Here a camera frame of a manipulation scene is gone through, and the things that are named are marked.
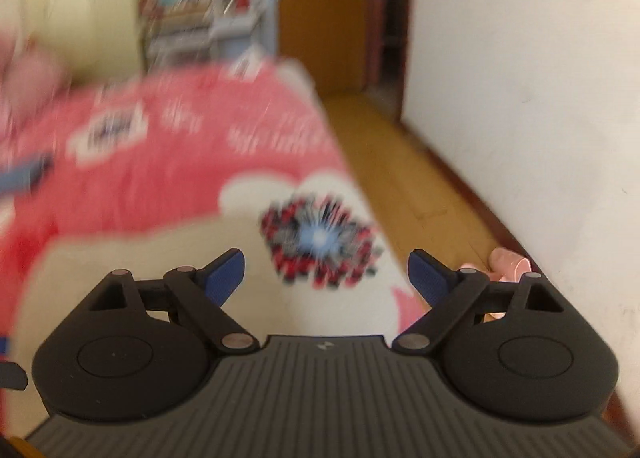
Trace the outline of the brown wooden door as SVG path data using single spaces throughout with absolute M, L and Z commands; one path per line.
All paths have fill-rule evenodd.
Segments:
M 319 96 L 356 92 L 367 82 L 378 0 L 279 0 L 279 48 L 302 62 Z

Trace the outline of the pink slipper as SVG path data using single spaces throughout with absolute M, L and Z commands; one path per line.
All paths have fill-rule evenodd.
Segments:
M 486 274 L 493 282 L 518 283 L 533 270 L 526 256 L 504 247 L 495 248 L 488 257 L 488 269 L 483 270 L 472 263 L 464 263 L 461 270 L 472 269 Z

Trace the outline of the pink floral quilt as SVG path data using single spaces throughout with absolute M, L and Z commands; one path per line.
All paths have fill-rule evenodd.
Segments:
M 1 32 L 1 139 L 12 137 L 70 88 L 70 72 L 52 53 L 32 44 L 17 51 Z

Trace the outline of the red floral bed blanket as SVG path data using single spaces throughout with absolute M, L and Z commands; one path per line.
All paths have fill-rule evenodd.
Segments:
M 51 105 L 6 154 L 55 152 L 1 205 L 1 338 L 38 346 L 109 271 L 159 278 L 236 248 L 227 313 L 258 338 L 395 338 L 424 311 L 305 85 L 268 61 L 171 70 Z

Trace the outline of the blue denim jeans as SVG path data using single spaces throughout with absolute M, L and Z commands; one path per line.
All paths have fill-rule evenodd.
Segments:
M 2 169 L 0 175 L 1 196 L 30 193 L 46 178 L 53 165 L 52 154 L 41 154 L 21 161 L 16 166 Z

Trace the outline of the white cluttered desk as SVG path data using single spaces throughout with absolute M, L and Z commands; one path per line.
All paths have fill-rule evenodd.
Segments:
M 139 0 L 141 49 L 148 72 L 218 61 L 262 48 L 272 0 Z

